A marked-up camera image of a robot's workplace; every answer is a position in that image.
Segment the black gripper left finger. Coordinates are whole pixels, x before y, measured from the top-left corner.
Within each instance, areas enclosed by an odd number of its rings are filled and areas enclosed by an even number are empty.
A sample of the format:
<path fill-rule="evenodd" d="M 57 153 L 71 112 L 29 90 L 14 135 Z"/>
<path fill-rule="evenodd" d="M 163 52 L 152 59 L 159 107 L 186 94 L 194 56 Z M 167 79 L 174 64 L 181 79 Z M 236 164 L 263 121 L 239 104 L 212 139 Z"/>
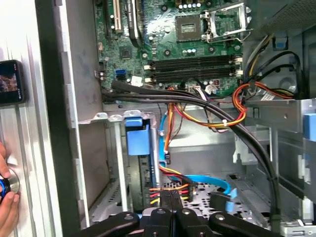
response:
<path fill-rule="evenodd" d="M 172 191 L 160 191 L 160 207 L 147 208 L 142 217 L 121 212 L 78 231 L 75 237 L 169 237 L 172 225 Z"/>

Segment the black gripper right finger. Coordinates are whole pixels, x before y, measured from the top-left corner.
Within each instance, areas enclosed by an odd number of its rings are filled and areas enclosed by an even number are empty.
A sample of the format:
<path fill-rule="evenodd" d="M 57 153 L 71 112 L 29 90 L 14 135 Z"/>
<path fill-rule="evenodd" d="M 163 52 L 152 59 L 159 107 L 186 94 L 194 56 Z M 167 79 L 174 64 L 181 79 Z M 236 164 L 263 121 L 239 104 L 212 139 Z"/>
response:
<path fill-rule="evenodd" d="M 182 206 L 177 190 L 171 191 L 172 210 L 180 237 L 278 237 L 266 228 L 247 222 L 225 212 L 215 212 L 204 222 L 193 209 Z"/>

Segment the person's hand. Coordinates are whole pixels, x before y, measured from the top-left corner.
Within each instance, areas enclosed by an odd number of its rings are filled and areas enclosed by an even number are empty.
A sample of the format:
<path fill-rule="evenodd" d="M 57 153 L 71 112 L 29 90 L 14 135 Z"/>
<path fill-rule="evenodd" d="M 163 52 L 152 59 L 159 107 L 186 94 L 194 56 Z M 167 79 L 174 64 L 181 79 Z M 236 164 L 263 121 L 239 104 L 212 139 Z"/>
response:
<path fill-rule="evenodd" d="M 3 178 L 9 178 L 11 173 L 5 161 L 6 150 L 0 143 L 0 174 Z M 19 217 L 19 195 L 8 192 L 0 204 L 0 236 L 8 237 L 17 225 Z"/>

